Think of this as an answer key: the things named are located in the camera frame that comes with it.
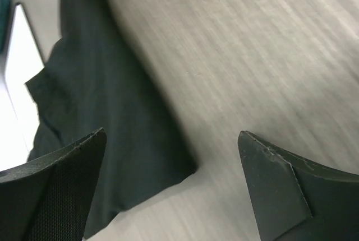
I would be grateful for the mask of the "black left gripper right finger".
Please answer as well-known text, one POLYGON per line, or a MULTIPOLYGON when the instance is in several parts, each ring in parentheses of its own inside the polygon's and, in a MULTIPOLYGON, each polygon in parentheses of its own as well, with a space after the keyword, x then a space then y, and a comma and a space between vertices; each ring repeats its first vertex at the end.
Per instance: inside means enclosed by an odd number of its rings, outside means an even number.
POLYGON ((241 131, 238 149, 261 240, 358 240, 358 175, 241 131))

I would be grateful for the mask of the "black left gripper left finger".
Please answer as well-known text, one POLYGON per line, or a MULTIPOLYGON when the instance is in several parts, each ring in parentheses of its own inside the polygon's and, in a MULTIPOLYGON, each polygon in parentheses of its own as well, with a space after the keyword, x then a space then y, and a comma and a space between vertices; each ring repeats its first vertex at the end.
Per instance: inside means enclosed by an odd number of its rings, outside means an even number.
POLYGON ((82 240, 107 136, 75 143, 1 172, 1 240, 82 240))

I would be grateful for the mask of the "black floral print t-shirt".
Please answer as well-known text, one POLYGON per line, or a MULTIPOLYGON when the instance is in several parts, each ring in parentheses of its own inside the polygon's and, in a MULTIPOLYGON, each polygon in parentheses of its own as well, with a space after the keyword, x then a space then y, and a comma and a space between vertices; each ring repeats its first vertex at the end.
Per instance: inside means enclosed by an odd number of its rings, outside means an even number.
POLYGON ((197 171, 161 93, 128 46, 107 0, 61 0, 61 38, 27 82, 39 127, 29 159, 103 128, 107 144, 84 237, 197 171))

